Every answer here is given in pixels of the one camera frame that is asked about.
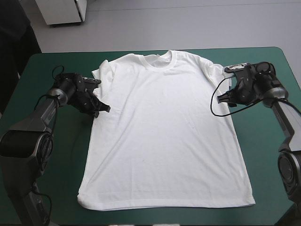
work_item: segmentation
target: green table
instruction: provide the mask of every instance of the green table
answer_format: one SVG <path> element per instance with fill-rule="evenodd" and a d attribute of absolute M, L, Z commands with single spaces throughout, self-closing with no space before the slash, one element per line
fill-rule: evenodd
<path fill-rule="evenodd" d="M 301 107 L 300 88 L 281 49 L 225 48 L 194 49 L 191 53 L 222 65 L 269 61 L 290 94 L 290 101 Z M 163 54 L 165 51 L 135 51 L 137 54 Z M 64 65 L 66 72 L 92 77 L 91 71 L 108 59 L 130 52 L 48 53 L 31 57 L 24 74 L 0 120 L 0 136 L 32 112 L 39 96 L 52 86 L 51 71 Z M 256 201 L 241 208 L 150 208 L 99 212 L 77 203 L 78 189 L 84 174 L 93 119 L 75 108 L 59 109 L 55 130 L 55 147 L 43 177 L 40 191 L 51 196 L 52 220 L 58 224 L 155 224 L 182 225 L 272 225 L 290 207 L 277 169 L 278 147 L 284 135 L 273 114 L 262 104 L 232 116 Z M 0 185 L 0 224 L 18 224 L 18 216 Z"/>

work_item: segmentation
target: white t-shirt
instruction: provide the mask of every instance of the white t-shirt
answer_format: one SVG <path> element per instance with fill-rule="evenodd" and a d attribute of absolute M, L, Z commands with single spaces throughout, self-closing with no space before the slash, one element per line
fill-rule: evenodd
<path fill-rule="evenodd" d="M 168 51 L 105 60 L 93 72 L 109 113 L 94 119 L 79 203 L 92 210 L 254 204 L 231 117 L 210 99 L 222 66 Z M 221 85 L 218 95 L 229 83 Z M 217 104 L 216 113 L 229 113 Z"/>

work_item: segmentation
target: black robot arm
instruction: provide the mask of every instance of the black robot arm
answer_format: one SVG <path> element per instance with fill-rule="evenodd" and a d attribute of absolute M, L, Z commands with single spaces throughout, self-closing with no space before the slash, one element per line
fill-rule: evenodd
<path fill-rule="evenodd" d="M 235 77 L 236 86 L 217 97 L 229 106 L 263 102 L 271 108 L 282 128 L 285 140 L 279 148 L 278 169 L 288 198 L 294 205 L 275 224 L 301 225 L 301 112 L 288 102 L 288 92 L 276 77 L 273 64 L 239 64 L 224 68 L 226 78 Z"/>
<path fill-rule="evenodd" d="M 4 187 L 24 226 L 56 225 L 50 221 L 36 179 L 44 174 L 53 149 L 53 132 L 49 124 L 59 107 L 73 105 L 80 112 L 97 117 L 110 111 L 93 90 L 100 80 L 83 78 L 76 73 L 56 76 L 46 100 L 24 120 L 13 125 L 0 141 L 0 163 Z"/>

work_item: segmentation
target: cable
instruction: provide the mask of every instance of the cable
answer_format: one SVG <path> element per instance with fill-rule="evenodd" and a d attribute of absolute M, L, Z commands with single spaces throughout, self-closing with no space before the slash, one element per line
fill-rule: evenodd
<path fill-rule="evenodd" d="M 226 80 L 226 79 L 223 79 L 223 80 L 218 84 L 218 86 L 216 87 L 215 91 L 213 92 L 213 94 L 212 94 L 212 96 L 211 96 L 210 110 L 211 110 L 211 113 L 212 113 L 214 116 L 217 116 L 217 117 L 225 117 L 225 116 L 229 116 L 229 115 L 232 115 L 232 114 L 241 112 L 241 111 L 243 111 L 243 110 L 245 110 L 245 109 L 247 109 L 247 108 L 253 107 L 254 105 L 260 103 L 261 101 L 263 101 L 263 100 L 268 100 L 268 99 L 273 100 L 273 102 L 271 103 L 271 106 L 273 106 L 273 104 L 274 104 L 276 101 L 279 101 L 279 102 L 282 102 L 282 103 L 284 103 L 284 104 L 289 105 L 290 107 L 292 107 L 292 108 L 293 108 L 293 109 L 301 116 L 301 111 L 300 111 L 295 105 L 293 105 L 292 103 L 290 103 L 290 102 L 289 102 L 287 99 L 285 99 L 285 98 L 277 98 L 277 97 L 275 97 L 275 98 L 269 98 L 269 97 L 267 97 L 267 98 L 263 98 L 263 99 L 261 99 L 261 100 L 257 100 L 257 101 L 255 101 L 253 104 L 251 104 L 251 105 L 249 105 L 249 106 L 247 106 L 247 107 L 241 108 L 241 109 L 239 109 L 239 110 L 237 110 L 237 111 L 234 111 L 234 112 L 231 112 L 231 113 L 228 113 L 228 114 L 222 114 L 222 115 L 221 115 L 221 114 L 215 114 L 215 113 L 213 112 L 213 109 L 212 109 L 212 101 L 213 101 L 213 97 L 214 97 L 216 91 L 218 90 L 218 88 L 220 87 L 220 85 L 221 85 L 225 80 Z"/>
<path fill-rule="evenodd" d="M 281 98 L 281 99 L 277 99 L 277 101 L 282 102 L 286 105 L 289 105 L 290 107 L 292 107 L 300 116 L 301 116 L 301 111 L 292 103 L 290 103 L 287 99 Z"/>
<path fill-rule="evenodd" d="M 51 215 L 51 211 L 52 211 L 52 200 L 51 200 L 50 196 L 47 195 L 47 194 L 44 194 L 44 193 L 37 192 L 35 190 L 35 187 L 32 188 L 32 192 L 34 194 L 36 194 L 36 195 L 42 195 L 42 196 L 45 196 L 45 197 L 47 197 L 49 199 L 50 206 L 49 206 L 49 212 L 48 212 L 48 220 L 50 221 L 50 215 Z"/>
<path fill-rule="evenodd" d="M 51 76 L 52 76 L 52 78 L 53 78 L 54 80 L 55 80 L 55 77 L 53 77 L 53 73 L 54 73 L 55 70 L 56 70 L 57 68 L 59 68 L 59 67 L 62 67 L 62 70 L 61 70 L 61 72 L 60 72 L 59 74 L 62 74 L 62 73 L 64 73 L 64 71 L 65 71 L 65 67 L 64 67 L 63 65 L 56 66 L 54 69 L 52 69 Z"/>
<path fill-rule="evenodd" d="M 256 102 L 254 102 L 253 104 L 251 104 L 251 105 L 249 105 L 249 106 L 247 106 L 247 107 L 244 107 L 244 108 L 239 109 L 239 110 L 237 110 L 237 111 L 231 112 L 231 113 L 229 113 L 229 114 L 215 114 L 215 113 L 213 112 L 213 109 L 212 109 L 212 101 L 213 101 L 213 97 L 214 97 L 215 93 L 217 92 L 219 86 L 220 86 L 225 80 L 226 80 L 226 79 L 223 79 L 223 80 L 218 84 L 218 86 L 216 87 L 215 91 L 213 92 L 213 94 L 212 94 L 212 96 L 211 96 L 210 110 L 211 110 L 211 113 L 212 113 L 214 116 L 217 116 L 217 117 L 225 117 L 225 116 L 229 116 L 229 115 L 232 115 L 232 114 L 241 112 L 241 111 L 243 111 L 243 110 L 245 110 L 245 109 L 247 109 L 247 108 L 249 108 L 249 107 L 253 107 L 254 105 L 256 105 L 256 104 L 258 104 L 259 102 L 262 101 L 262 100 L 256 101 Z"/>

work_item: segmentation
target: t-shirt hem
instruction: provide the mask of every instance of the t-shirt hem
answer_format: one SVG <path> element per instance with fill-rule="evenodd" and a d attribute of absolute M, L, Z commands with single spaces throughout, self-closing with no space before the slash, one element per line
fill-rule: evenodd
<path fill-rule="evenodd" d="M 154 207 L 204 207 L 204 208 L 228 208 L 243 207 L 255 204 L 252 196 L 237 199 L 219 199 L 219 200 L 189 200 L 189 199 L 139 199 L 139 200 L 121 200 L 114 202 L 95 202 L 87 195 L 78 195 L 79 204 L 90 210 L 108 211 L 108 210 L 126 210 Z"/>

